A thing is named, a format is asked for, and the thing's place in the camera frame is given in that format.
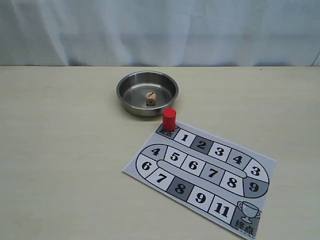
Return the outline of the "red cylinder game piece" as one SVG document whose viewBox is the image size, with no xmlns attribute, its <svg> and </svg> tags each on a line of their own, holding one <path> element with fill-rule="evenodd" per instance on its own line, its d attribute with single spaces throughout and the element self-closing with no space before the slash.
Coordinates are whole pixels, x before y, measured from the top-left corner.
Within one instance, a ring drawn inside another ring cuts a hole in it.
<svg viewBox="0 0 320 240">
<path fill-rule="evenodd" d="M 176 127 L 176 110 L 166 108 L 162 114 L 162 127 L 166 132 L 173 132 Z"/>
</svg>

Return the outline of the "white backdrop curtain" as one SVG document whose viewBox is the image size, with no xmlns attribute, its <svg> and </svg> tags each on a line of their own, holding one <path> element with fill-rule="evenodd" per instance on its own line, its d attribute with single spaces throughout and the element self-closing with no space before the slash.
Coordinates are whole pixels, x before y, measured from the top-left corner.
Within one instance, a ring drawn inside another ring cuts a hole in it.
<svg viewBox="0 0 320 240">
<path fill-rule="evenodd" d="M 319 66 L 317 0 L 3 0 L 3 66 Z"/>
</svg>

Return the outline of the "round stainless steel bowl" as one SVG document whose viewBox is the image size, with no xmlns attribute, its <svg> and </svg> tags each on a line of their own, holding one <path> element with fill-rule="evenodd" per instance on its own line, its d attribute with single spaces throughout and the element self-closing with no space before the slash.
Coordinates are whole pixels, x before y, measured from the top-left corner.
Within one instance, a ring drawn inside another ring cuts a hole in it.
<svg viewBox="0 0 320 240">
<path fill-rule="evenodd" d="M 156 93 L 154 106 L 146 105 L 148 92 Z M 138 117 L 158 117 L 173 106 L 179 87 L 171 76 L 163 72 L 142 70 L 124 76 L 117 84 L 116 94 L 128 113 Z"/>
</svg>

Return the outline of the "printed paper game board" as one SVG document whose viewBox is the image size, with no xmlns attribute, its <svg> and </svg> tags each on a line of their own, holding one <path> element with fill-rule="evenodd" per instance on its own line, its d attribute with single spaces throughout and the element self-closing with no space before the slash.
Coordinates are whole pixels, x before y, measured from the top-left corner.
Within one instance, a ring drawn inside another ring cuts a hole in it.
<svg viewBox="0 0 320 240">
<path fill-rule="evenodd" d="M 276 161 L 182 122 L 158 126 L 124 172 L 247 240 L 256 238 Z"/>
</svg>

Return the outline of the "wooden die with black pips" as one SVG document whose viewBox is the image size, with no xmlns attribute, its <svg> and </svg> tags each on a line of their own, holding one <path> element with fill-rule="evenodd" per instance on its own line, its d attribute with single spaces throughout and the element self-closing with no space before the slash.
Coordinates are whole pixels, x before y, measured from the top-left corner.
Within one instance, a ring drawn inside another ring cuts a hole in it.
<svg viewBox="0 0 320 240">
<path fill-rule="evenodd" d="M 157 95 L 155 92 L 147 92 L 145 95 L 145 103 L 147 106 L 155 106 L 157 101 Z"/>
</svg>

